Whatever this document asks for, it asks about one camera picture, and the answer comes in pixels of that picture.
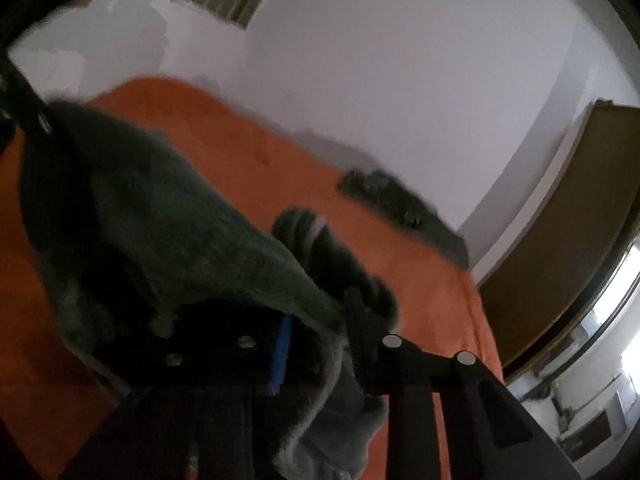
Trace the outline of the dark grey fleece garment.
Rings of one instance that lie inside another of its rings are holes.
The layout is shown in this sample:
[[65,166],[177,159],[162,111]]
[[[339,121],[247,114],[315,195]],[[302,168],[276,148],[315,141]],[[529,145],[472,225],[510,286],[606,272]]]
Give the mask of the dark grey fleece garment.
[[357,479],[386,415],[362,391],[350,321],[398,322],[390,290],[312,211],[251,224],[162,136],[73,102],[27,133],[20,205],[63,341],[124,398],[122,356],[174,318],[271,309],[295,320],[281,479]]

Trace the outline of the dark folded clothes pile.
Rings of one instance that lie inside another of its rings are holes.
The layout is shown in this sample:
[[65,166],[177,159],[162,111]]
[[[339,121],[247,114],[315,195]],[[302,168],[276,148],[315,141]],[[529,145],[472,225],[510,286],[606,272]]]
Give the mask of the dark folded clothes pile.
[[392,222],[397,229],[439,250],[452,264],[469,270],[470,259],[464,239],[450,229],[419,195],[382,170],[352,169],[344,174],[337,189]]

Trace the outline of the brown wooden door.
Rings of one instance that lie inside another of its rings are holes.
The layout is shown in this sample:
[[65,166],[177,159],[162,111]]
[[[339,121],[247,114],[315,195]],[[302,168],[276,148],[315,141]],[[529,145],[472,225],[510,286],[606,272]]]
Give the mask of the brown wooden door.
[[599,101],[532,226],[480,285],[506,376],[575,323],[638,215],[638,108]]

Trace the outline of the orange fleece bed blanket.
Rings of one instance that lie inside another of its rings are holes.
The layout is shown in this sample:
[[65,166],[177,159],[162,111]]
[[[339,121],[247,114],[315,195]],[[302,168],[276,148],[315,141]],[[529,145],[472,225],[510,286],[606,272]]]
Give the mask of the orange fleece bed blanket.
[[[471,351],[501,373],[471,274],[337,192],[340,170],[181,80],[137,78],[92,104],[162,132],[259,229],[291,207],[320,214],[393,291],[402,336],[441,356]],[[54,479],[111,404],[54,328],[18,206],[22,146],[13,141],[1,159],[1,417],[38,474]]]

